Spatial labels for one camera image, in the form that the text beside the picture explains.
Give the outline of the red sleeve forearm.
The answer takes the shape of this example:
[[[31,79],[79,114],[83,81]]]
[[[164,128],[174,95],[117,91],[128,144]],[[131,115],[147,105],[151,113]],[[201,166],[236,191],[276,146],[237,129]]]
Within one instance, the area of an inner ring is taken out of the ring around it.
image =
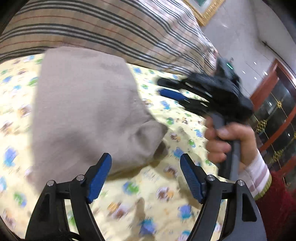
[[[259,151],[240,173],[264,224],[267,240],[295,240],[295,198],[282,179],[270,172]]]

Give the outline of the right hand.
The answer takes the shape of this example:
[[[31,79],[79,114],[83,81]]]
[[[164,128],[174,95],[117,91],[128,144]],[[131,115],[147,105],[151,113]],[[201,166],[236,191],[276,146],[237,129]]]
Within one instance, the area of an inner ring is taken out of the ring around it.
[[[256,158],[258,150],[255,133],[250,126],[240,123],[230,123],[220,129],[215,129],[211,117],[206,118],[205,138],[208,160],[214,164],[226,160],[232,148],[230,141],[240,141],[239,171],[243,171]]]

